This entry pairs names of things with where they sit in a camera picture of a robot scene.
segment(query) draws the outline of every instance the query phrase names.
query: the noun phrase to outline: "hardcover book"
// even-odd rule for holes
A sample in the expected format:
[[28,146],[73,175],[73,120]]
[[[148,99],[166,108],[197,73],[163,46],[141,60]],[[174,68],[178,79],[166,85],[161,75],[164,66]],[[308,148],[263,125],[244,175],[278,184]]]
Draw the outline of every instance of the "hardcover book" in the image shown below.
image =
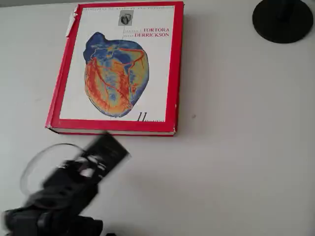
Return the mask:
[[79,4],[46,128],[174,135],[183,8],[181,1]]

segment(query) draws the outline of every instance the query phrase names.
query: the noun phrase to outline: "black object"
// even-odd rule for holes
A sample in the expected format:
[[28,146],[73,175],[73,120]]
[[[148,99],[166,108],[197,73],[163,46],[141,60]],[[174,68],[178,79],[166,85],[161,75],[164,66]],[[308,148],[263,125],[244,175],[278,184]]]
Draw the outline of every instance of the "black object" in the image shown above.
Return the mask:
[[265,39],[293,43],[310,32],[313,14],[301,0],[263,0],[255,8],[252,23]]
[[99,236],[101,220],[79,216],[98,193],[98,183],[128,152],[109,133],[104,133],[74,160],[43,182],[21,208],[4,213],[9,236]]

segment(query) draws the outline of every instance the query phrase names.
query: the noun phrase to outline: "black stand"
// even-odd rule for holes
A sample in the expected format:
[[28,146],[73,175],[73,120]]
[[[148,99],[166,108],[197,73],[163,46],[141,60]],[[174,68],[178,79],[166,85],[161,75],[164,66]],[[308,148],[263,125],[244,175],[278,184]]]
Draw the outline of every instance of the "black stand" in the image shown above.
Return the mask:
[[255,8],[252,23],[263,38],[275,43],[293,43],[313,26],[313,14],[301,0],[263,0]]

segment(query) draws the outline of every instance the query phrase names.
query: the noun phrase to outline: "anatomical heart image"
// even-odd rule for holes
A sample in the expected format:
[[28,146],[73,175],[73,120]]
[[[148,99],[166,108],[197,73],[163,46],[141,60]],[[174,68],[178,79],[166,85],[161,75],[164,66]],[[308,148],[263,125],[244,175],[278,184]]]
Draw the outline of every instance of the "anatomical heart image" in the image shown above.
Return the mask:
[[94,33],[83,57],[85,93],[92,104],[110,117],[127,115],[149,81],[148,56],[136,42],[107,40]]

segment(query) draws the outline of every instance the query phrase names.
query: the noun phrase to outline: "black round base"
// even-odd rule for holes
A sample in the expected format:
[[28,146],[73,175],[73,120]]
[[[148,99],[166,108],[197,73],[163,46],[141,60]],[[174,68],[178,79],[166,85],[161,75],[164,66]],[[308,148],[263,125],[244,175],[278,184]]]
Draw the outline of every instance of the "black round base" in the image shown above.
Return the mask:
[[256,31],[265,39],[275,43],[293,43],[310,32],[313,14],[301,0],[296,0],[288,20],[279,19],[281,0],[263,0],[252,15]]

